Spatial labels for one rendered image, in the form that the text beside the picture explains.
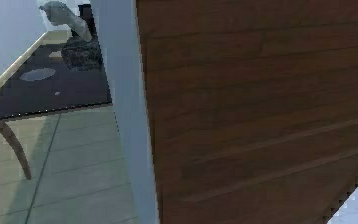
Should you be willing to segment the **brown wooden door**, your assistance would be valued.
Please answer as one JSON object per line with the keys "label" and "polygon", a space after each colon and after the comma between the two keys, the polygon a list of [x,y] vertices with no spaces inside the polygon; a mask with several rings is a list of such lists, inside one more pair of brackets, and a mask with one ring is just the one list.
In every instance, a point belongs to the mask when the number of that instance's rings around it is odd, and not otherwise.
{"label": "brown wooden door", "polygon": [[358,0],[136,0],[161,224],[328,224],[358,186]]}

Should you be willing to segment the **dark speckled round base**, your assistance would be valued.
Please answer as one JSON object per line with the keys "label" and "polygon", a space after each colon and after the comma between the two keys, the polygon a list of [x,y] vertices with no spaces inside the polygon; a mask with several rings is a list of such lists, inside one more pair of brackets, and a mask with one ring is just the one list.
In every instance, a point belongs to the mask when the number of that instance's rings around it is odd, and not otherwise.
{"label": "dark speckled round base", "polygon": [[61,56],[71,71],[100,70],[103,65],[97,38],[85,41],[78,36],[70,37],[61,49]]}

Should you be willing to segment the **black top table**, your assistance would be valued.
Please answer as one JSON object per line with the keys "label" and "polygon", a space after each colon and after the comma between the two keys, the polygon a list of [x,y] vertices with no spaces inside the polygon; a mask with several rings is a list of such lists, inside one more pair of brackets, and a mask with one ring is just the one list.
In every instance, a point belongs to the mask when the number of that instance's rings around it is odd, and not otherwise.
{"label": "black top table", "polygon": [[[32,178],[24,149],[9,127],[9,121],[68,113],[112,104],[104,68],[71,71],[61,49],[70,37],[66,31],[42,34],[0,76],[0,134],[14,151],[24,176]],[[27,82],[20,76],[28,71],[52,68],[56,73],[41,81]]]}

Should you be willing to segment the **grey round plate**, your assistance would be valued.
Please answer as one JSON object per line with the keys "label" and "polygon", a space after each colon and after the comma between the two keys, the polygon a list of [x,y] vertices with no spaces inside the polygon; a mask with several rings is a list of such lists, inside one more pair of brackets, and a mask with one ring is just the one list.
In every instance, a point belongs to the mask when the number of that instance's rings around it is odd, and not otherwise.
{"label": "grey round plate", "polygon": [[20,79],[27,82],[41,81],[52,77],[55,73],[56,70],[52,68],[35,69],[22,74]]}

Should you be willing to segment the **grey stone statue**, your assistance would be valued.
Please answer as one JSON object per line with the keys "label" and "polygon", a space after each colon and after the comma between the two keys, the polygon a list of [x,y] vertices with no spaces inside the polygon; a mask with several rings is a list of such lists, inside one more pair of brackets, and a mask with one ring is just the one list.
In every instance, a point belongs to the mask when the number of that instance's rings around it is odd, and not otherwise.
{"label": "grey stone statue", "polygon": [[53,26],[67,25],[86,42],[92,40],[92,35],[85,20],[77,16],[65,3],[48,1],[39,6]]}

